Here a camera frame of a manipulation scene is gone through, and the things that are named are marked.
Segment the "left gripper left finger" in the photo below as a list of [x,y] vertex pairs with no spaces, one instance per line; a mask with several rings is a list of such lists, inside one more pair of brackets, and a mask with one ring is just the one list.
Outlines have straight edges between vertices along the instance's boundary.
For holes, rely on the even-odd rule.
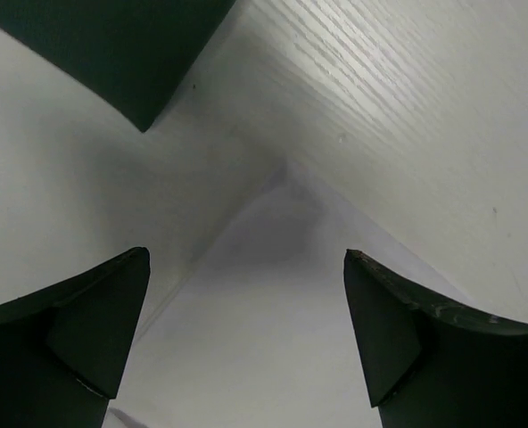
[[0,305],[0,427],[100,427],[150,278],[135,247]]

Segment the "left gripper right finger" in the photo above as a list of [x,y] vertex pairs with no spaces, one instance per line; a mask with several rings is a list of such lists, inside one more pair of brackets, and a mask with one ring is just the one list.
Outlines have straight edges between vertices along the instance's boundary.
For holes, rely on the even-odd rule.
[[528,427],[528,324],[349,250],[344,287],[370,405],[386,427]]

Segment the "white t shirt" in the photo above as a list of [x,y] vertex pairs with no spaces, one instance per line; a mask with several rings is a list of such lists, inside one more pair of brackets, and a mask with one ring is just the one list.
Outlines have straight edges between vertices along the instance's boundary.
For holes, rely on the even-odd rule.
[[468,296],[296,164],[274,173],[137,339],[108,427],[377,427],[343,286],[363,250]]

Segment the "folded dark green t shirt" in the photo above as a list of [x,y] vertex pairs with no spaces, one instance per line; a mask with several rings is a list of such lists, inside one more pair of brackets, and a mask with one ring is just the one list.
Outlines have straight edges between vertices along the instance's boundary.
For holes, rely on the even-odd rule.
[[0,29],[145,132],[231,1],[0,1]]

